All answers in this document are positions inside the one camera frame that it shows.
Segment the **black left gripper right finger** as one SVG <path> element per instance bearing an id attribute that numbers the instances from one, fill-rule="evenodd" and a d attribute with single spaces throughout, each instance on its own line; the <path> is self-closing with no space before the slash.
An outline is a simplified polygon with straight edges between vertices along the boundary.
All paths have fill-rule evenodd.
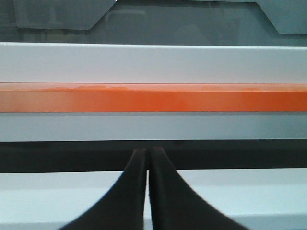
<path id="1" fill-rule="evenodd" d="M 244 230 L 203 200 L 178 174 L 162 147 L 150 150 L 149 196 L 155 230 Z"/>

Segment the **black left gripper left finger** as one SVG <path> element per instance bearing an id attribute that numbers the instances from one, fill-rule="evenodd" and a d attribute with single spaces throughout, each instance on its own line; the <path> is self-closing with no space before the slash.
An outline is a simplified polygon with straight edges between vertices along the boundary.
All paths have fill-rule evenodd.
<path id="1" fill-rule="evenodd" d="M 135 149 L 109 191 L 62 230 L 142 230 L 146 190 L 146 150 Z"/>

